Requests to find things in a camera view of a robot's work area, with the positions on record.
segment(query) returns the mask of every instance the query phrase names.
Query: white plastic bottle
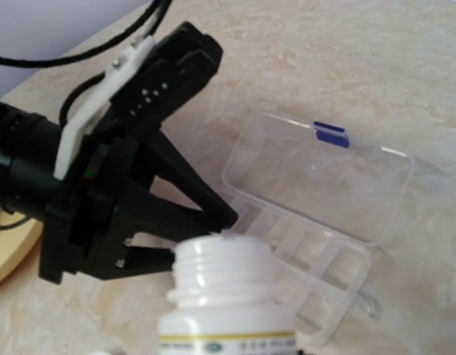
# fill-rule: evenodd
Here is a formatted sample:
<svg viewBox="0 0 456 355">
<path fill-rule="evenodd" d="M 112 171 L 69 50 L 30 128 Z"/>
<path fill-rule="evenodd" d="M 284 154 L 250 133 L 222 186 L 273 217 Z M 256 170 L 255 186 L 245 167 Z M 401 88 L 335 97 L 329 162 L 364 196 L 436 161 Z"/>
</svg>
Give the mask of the white plastic bottle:
<svg viewBox="0 0 456 355">
<path fill-rule="evenodd" d="M 294 315 L 275 303 L 277 261 L 252 237 L 218 235 L 175 249 L 177 309 L 159 321 L 160 355 L 295 355 Z"/>
</svg>

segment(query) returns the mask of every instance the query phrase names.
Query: black robotic arm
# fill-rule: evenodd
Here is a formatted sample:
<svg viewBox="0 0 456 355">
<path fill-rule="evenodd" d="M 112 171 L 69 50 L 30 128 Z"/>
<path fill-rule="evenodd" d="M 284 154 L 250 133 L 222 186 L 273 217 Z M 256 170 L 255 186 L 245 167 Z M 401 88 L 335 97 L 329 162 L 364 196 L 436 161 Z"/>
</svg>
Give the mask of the black robotic arm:
<svg viewBox="0 0 456 355">
<path fill-rule="evenodd" d="M 64 272 L 108 280 L 168 271 L 171 251 L 132 246 L 135 233 L 179 242 L 235 223 L 236 212 L 160 131 L 216 74 L 221 57 L 212 37 L 181 24 L 112 96 L 61 180 L 54 168 L 62 127 L 0 102 L 0 209 L 44 222 L 40 277 L 60 283 Z M 160 87 L 149 104 L 147 89 Z M 198 208 L 153 195 L 157 177 Z"/>
</svg>

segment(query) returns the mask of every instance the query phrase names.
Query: bottle neck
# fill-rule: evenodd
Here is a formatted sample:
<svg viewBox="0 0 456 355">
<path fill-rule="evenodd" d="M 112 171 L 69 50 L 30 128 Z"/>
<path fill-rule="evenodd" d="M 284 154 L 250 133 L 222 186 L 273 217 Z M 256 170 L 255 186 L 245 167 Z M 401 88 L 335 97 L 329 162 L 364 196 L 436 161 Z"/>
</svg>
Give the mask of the bottle neck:
<svg viewBox="0 0 456 355">
<path fill-rule="evenodd" d="M 178 308 L 274 302 L 277 262 L 270 246 L 243 236 L 200 237 L 179 244 L 173 265 Z"/>
</svg>

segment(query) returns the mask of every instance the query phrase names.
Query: marble surface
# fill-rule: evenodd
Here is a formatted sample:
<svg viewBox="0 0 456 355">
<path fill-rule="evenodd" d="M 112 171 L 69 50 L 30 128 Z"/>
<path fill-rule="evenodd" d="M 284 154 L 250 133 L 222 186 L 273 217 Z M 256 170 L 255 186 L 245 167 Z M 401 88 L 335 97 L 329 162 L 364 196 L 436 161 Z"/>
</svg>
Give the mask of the marble surface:
<svg viewBox="0 0 456 355">
<path fill-rule="evenodd" d="M 219 75 L 165 125 L 206 180 L 219 181 L 244 117 L 258 109 L 341 124 L 429 162 L 417 165 L 394 237 L 373 251 L 363 292 L 377 302 L 376 314 L 347 316 L 328 346 L 305 348 L 456 355 L 456 2 L 179 0 L 160 35 L 182 20 L 225 49 Z M 5 101 L 55 119 L 71 88 L 115 53 L 40 72 Z M 66 275 L 55 286 L 37 278 L 37 267 L 36 248 L 0 285 L 0 354 L 157 352 L 157 318 L 171 309 L 169 274 L 105 283 Z"/>
</svg>

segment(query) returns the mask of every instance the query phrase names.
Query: clear plastic box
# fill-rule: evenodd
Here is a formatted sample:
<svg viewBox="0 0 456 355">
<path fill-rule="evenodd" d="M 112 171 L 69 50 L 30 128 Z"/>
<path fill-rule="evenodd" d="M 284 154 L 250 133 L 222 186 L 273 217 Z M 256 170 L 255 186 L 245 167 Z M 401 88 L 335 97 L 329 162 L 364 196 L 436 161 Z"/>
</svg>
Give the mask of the clear plastic box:
<svg viewBox="0 0 456 355">
<path fill-rule="evenodd" d="M 364 303 L 370 248 L 389 239 L 413 169 L 406 153 L 338 127 L 248 119 L 216 190 L 239 214 L 232 231 L 267 240 L 281 260 L 278 302 L 296 312 L 302 341 L 325 345 Z"/>
</svg>

